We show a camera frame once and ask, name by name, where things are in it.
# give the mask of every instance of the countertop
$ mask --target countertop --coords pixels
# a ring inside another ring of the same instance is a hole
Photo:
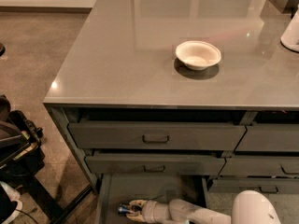
[[[97,0],[45,105],[299,108],[299,53],[280,37],[291,21],[267,0]],[[189,70],[177,45],[203,40],[219,64]]]

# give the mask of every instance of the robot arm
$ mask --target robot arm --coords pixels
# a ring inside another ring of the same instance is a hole
[[[233,204],[232,218],[201,206],[175,199],[169,204],[131,201],[126,216],[131,220],[162,224],[280,224],[273,205],[256,191],[243,191]]]

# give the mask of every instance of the white bowl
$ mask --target white bowl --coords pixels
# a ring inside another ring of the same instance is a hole
[[[221,60],[221,52],[203,41],[187,41],[178,45],[176,55],[192,70],[204,70]]]

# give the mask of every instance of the floor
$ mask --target floor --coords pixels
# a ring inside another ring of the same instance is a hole
[[[36,177],[61,207],[66,207],[88,183],[42,102],[87,17],[86,13],[0,12],[0,42],[7,48],[0,58],[0,93],[7,96],[13,110],[21,110],[44,129],[46,165]],[[211,193],[209,197],[212,209],[230,214],[235,194]],[[267,197],[282,224],[299,223],[299,196]],[[96,200],[96,195],[89,194],[65,223],[94,223]],[[21,201],[22,210],[38,223],[50,223],[28,193],[22,194]],[[13,223],[33,222],[20,214]]]

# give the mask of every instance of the drawer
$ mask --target drawer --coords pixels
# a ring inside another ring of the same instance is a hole
[[[232,124],[82,122],[69,124],[80,148],[234,150],[245,127]]]
[[[169,203],[180,198],[194,202],[196,193],[188,176],[157,175],[104,175],[97,205],[97,224],[135,224],[117,214],[120,203],[136,199],[155,199],[159,203]]]
[[[299,176],[299,158],[235,156],[226,159],[221,175]]]
[[[204,155],[96,153],[85,159],[95,174],[217,175],[224,159]]]
[[[248,131],[236,151],[298,152],[299,125],[254,125]]]
[[[263,194],[298,194],[299,180],[292,178],[219,178],[210,192],[239,193],[252,189]]]

